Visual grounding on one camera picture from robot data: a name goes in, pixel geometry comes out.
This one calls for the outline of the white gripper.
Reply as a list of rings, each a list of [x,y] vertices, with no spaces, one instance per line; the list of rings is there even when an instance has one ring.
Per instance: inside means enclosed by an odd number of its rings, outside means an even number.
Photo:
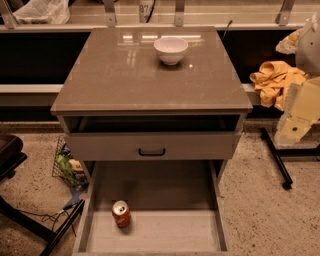
[[[274,141],[278,145],[298,143],[320,119],[320,77],[307,79],[301,86],[292,83],[285,98]]]

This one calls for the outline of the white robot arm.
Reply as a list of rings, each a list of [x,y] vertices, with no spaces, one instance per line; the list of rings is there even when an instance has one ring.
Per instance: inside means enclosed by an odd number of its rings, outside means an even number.
[[[277,124],[275,142],[298,143],[320,119],[320,12],[305,23],[298,38],[296,67],[307,74],[301,84],[291,83],[284,113]]]

